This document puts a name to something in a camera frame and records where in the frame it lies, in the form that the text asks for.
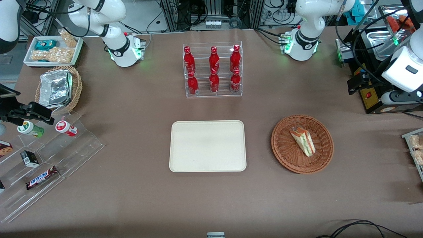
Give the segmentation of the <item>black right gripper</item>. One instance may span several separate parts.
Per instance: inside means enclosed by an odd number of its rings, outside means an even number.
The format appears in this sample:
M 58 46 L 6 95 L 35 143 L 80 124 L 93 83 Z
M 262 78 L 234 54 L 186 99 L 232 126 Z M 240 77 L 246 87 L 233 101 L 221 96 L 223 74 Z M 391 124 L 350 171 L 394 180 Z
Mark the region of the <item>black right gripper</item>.
M 19 91 L 0 84 L 0 98 L 4 99 L 19 95 Z M 48 125 L 53 125 L 55 122 L 52 117 L 52 111 L 35 101 L 31 101 L 28 105 L 18 104 L 12 106 L 10 104 L 1 104 L 0 117 L 1 121 L 15 125 L 22 125 L 25 119 L 42 121 Z

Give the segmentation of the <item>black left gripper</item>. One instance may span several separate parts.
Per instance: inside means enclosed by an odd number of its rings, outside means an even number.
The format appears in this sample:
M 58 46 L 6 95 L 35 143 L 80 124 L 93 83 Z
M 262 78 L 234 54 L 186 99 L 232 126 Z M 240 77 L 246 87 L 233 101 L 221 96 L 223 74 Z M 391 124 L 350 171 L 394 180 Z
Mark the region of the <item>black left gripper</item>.
M 363 89 L 375 89 L 380 92 L 389 92 L 393 90 L 393 85 L 381 76 L 376 77 L 370 73 L 358 73 L 349 80 L 347 80 L 348 94 L 354 93 Z

